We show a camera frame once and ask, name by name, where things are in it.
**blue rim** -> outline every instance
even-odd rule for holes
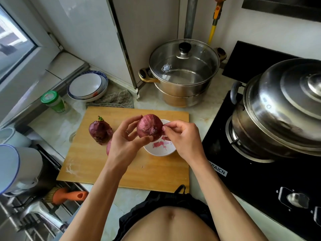
[[[82,72],[82,73],[79,74],[77,77],[74,77],[74,78],[70,81],[70,83],[68,84],[68,86],[67,86],[67,94],[68,94],[71,98],[80,101],[79,99],[76,99],[76,98],[72,95],[72,93],[70,93],[69,87],[70,87],[70,84],[71,84],[76,78],[78,78],[78,77],[81,76],[81,75],[87,74],[87,73],[95,73],[95,74],[98,74],[98,75],[100,75],[100,76],[103,76],[103,77],[106,79],[106,81],[107,81],[106,87],[108,86],[108,78],[107,78],[106,74],[104,74],[103,72],[101,72],[101,71],[96,71],[96,70],[89,70],[89,71],[86,71],[86,72]]]
[[[11,183],[10,183],[2,192],[0,192],[0,194],[5,193],[5,191],[6,191],[7,189],[9,189],[9,187],[10,187],[10,186],[13,184],[13,182],[16,180],[16,177],[17,177],[18,172],[19,172],[19,169],[20,169],[20,155],[19,155],[19,152],[17,151],[17,149],[16,149],[15,147],[13,147],[13,146],[11,146],[11,145],[7,145],[7,144],[0,145],[0,147],[2,147],[2,146],[9,146],[9,147],[11,147],[12,149],[14,149],[14,150],[16,151],[16,153],[17,153],[17,155],[18,155],[18,168],[17,168],[16,174],[14,175],[14,179],[11,181]]]

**bare stomach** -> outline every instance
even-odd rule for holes
[[[219,241],[214,231],[190,210],[164,206],[149,213],[125,234],[122,241]]]

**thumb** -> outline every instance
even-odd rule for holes
[[[141,138],[135,138],[132,142],[135,144],[135,146],[140,149],[142,148],[143,146],[149,144],[150,142],[152,142],[154,139],[153,136],[144,136],[144,137],[141,137]]]
[[[175,140],[178,136],[178,134],[174,130],[172,130],[170,127],[163,126],[162,130],[164,131],[166,136],[170,138],[171,141]]]

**green jar lid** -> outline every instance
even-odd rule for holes
[[[59,98],[59,95],[56,91],[47,91],[41,96],[40,101],[48,105],[58,100],[58,98]]]

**gray pipe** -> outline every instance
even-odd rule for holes
[[[188,0],[184,39],[191,39],[192,38],[197,1],[198,0]]]

